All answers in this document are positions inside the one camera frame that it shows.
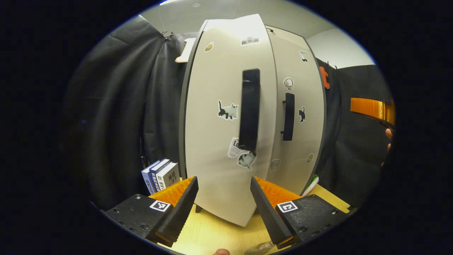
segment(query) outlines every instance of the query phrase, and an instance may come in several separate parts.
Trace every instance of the black curtain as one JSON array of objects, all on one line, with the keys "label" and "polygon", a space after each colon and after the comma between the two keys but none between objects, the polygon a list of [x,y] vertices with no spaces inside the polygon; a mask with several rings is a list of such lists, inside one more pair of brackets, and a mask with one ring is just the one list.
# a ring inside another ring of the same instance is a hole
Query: black curtain
[{"label": "black curtain", "polygon": [[377,186],[390,140],[380,121],[350,111],[351,98],[390,104],[389,88],[376,65],[336,69],[318,59],[328,73],[327,127],[316,174],[319,185],[358,207]]},{"label": "black curtain", "polygon": [[68,85],[60,149],[65,167],[100,209],[147,192],[140,134],[151,70],[163,43],[136,16],[93,48]]},{"label": "black curtain", "polygon": [[184,40],[195,38],[197,34],[186,33],[169,37],[157,55],[146,95],[143,127],[148,163],[164,157],[179,162],[179,109],[187,63],[177,63],[175,59],[184,49]]}]

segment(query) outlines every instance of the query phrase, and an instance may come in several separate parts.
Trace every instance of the white ceiling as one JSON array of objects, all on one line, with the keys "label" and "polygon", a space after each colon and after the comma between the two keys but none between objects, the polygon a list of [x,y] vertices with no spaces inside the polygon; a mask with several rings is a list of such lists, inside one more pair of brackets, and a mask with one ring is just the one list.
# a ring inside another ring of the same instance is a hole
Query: white ceiling
[{"label": "white ceiling", "polygon": [[256,13],[266,25],[305,38],[336,28],[312,11],[285,0],[177,0],[152,7],[141,15],[157,30],[168,31],[166,35],[169,35],[171,31],[198,32],[205,20],[235,19]]}]

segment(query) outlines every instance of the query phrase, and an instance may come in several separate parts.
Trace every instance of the black handle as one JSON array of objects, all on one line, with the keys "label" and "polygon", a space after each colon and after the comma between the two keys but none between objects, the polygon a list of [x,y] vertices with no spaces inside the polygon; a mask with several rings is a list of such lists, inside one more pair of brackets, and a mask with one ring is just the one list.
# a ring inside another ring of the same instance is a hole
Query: black handle
[{"label": "black handle", "polygon": [[238,148],[255,151],[260,117],[260,70],[242,72],[241,126]]},{"label": "black handle", "polygon": [[294,130],[294,94],[286,93],[284,110],[284,130],[280,131],[283,134],[283,141],[293,140]]}]

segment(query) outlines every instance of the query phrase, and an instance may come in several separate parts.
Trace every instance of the white wall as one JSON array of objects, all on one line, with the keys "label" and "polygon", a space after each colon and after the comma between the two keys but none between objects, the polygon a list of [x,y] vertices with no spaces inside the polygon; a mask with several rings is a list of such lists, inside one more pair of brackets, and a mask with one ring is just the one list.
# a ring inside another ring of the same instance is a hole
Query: white wall
[{"label": "white wall", "polygon": [[330,29],[306,38],[316,58],[337,68],[375,64],[371,56],[340,29]]},{"label": "white wall", "polygon": [[301,5],[286,0],[177,0],[154,6],[141,15],[157,30],[175,34],[198,32],[205,20],[235,19],[258,13],[266,25],[305,38],[335,26]]}]

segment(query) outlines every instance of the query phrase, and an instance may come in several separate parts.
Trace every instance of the cabinet leg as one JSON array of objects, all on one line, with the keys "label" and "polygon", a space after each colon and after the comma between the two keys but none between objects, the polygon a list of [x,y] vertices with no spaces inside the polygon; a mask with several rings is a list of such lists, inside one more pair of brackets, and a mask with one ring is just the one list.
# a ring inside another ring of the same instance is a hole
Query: cabinet leg
[{"label": "cabinet leg", "polygon": [[195,212],[196,212],[196,213],[201,212],[201,209],[202,209],[202,208],[201,208],[199,205],[195,205]]}]

